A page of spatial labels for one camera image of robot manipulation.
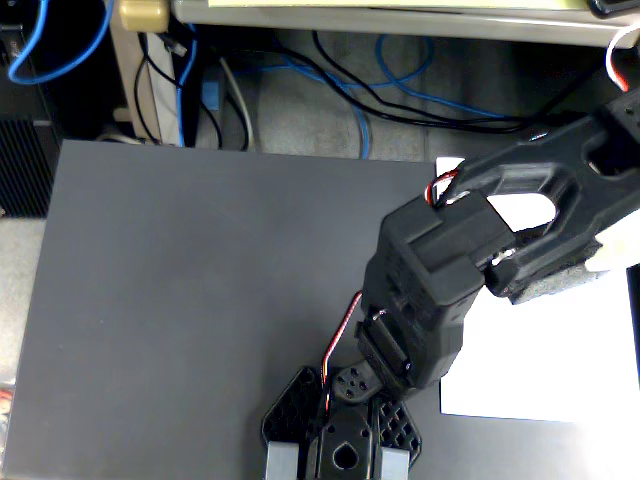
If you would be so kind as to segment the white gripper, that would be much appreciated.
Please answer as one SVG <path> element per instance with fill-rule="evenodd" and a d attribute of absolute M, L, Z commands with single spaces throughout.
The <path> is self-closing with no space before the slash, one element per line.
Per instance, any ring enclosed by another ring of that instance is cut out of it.
<path fill-rule="evenodd" d="M 639 210 L 626 215 L 597 235 L 601 248 L 587 260 L 587 270 L 603 272 L 612 263 L 639 262 Z"/>

